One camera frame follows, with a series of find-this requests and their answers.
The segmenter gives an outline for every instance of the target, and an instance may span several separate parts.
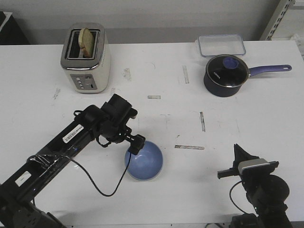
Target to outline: white label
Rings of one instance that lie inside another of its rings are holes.
[[[83,128],[84,128],[83,126],[78,124],[73,130],[70,131],[69,134],[67,134],[65,137],[63,137],[62,140],[65,143],[68,143],[69,141],[71,141],[71,139],[73,139],[75,137],[75,135],[77,135],[79,132],[81,132],[81,130]]]
[[[31,174],[28,171],[25,171],[24,174],[22,174],[15,183],[20,187],[28,178],[31,177]]]

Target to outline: white wall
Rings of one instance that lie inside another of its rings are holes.
[[[31,43],[63,43],[76,22],[98,22],[110,43],[187,42],[239,33],[258,40],[279,0],[1,0]]]

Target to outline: table surface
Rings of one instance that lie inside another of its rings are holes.
[[[60,66],[62,47],[0,47],[0,182],[70,124],[75,110],[102,106],[117,93],[139,112],[128,123],[133,133],[162,150],[161,173],[149,181],[126,174],[117,193],[107,198],[70,163],[37,195],[39,209],[76,226],[231,221],[241,214],[228,196],[239,177],[219,180],[217,171],[232,167],[238,143],[252,155],[280,162],[274,175],[290,187],[286,213],[291,221],[304,220],[304,62],[293,41],[245,42],[241,58],[248,67],[290,64],[293,70],[252,77],[227,98],[204,87],[208,59],[198,55],[194,43],[110,45],[109,84],[96,95],[73,90]],[[127,148],[127,142],[106,149],[92,142],[76,160],[110,193],[124,170]],[[254,212],[241,186],[232,197]]]

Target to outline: purple handle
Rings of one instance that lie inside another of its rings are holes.
[[[264,72],[290,71],[291,65],[274,65],[274,66],[258,66],[249,69],[250,76],[261,74]]]

